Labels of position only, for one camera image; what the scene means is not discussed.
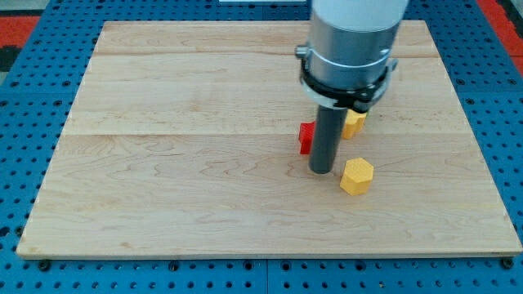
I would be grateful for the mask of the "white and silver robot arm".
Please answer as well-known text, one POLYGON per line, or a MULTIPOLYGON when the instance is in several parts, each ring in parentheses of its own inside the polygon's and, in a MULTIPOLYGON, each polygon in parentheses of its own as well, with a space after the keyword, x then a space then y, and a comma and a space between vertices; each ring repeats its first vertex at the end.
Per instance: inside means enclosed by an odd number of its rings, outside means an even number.
POLYGON ((313 0, 310 32, 295 55, 317 82, 359 89, 385 70, 408 0, 313 0))

